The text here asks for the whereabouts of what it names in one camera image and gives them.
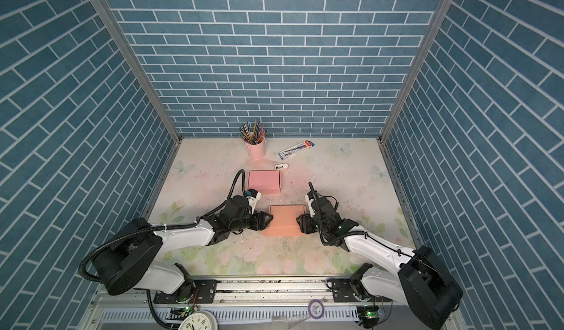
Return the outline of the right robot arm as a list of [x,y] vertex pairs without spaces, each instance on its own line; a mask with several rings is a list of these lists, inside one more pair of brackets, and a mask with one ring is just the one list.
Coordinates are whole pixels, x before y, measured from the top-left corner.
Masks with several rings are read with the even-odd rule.
[[442,328],[459,308],[464,292],[432,249],[409,249],[378,237],[358,222],[342,218],[336,205],[316,191],[305,197],[308,212],[297,219],[301,232],[317,233],[324,246],[340,247],[366,261],[345,287],[355,299],[363,302],[382,296],[406,304],[431,329]]

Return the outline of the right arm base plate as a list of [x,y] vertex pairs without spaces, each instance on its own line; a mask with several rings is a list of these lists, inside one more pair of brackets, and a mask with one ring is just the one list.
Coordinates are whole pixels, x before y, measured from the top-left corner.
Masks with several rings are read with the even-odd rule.
[[333,301],[336,303],[389,303],[386,284],[383,282],[369,281],[365,286],[360,280],[351,278],[328,278],[325,286],[330,290]]

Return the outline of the pink paper box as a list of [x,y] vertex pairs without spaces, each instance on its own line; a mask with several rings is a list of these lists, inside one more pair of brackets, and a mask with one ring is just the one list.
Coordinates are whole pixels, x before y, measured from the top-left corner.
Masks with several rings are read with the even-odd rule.
[[249,171],[248,187],[262,194],[280,193],[281,173],[277,170]]

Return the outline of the peach paper box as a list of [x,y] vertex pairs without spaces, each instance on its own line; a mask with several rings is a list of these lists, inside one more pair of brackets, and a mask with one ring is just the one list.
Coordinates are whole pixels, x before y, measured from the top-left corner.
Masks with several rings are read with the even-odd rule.
[[297,218],[306,212],[304,205],[271,205],[273,220],[261,233],[267,237],[295,237],[302,235]]

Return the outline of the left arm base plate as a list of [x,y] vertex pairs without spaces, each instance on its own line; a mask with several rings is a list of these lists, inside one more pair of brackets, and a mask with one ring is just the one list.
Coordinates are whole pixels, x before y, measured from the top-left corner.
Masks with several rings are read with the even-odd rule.
[[172,294],[157,291],[153,301],[155,304],[212,304],[217,284],[217,280],[193,280]]

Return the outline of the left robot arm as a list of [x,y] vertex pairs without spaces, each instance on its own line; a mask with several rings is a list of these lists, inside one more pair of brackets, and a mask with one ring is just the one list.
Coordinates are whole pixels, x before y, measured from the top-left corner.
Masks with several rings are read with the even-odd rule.
[[267,229],[274,217],[256,210],[260,196],[249,191],[228,198],[189,224],[152,225],[136,218],[89,252],[79,264],[79,275],[103,284],[111,296],[133,289],[149,290],[184,302],[195,293],[194,278],[183,265],[168,265],[158,259],[176,249],[213,246],[245,230]]

